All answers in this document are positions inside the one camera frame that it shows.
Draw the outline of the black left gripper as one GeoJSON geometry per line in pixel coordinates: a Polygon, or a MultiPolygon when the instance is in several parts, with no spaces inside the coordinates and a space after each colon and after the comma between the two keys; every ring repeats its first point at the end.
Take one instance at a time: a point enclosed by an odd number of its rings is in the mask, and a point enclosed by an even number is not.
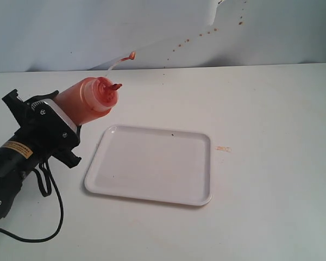
{"type": "Polygon", "coordinates": [[[80,144],[80,127],[77,134],[64,133],[58,127],[47,127],[42,117],[38,116],[31,104],[45,99],[53,100],[59,91],[56,90],[46,95],[37,95],[23,101],[19,98],[17,90],[9,92],[2,98],[20,128],[2,146],[19,153],[26,160],[43,161],[53,156],[67,167],[74,168],[80,163],[80,157],[72,150],[80,144]]]}

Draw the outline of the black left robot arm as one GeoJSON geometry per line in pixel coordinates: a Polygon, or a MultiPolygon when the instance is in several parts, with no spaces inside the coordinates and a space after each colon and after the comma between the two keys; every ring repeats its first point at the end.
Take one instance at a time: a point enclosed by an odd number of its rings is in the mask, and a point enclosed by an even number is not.
{"type": "Polygon", "coordinates": [[[80,127],[53,101],[57,95],[54,91],[22,101],[13,90],[2,98],[20,127],[0,147],[0,219],[37,166],[50,157],[69,168],[81,161],[72,152],[80,144],[80,127]]]}

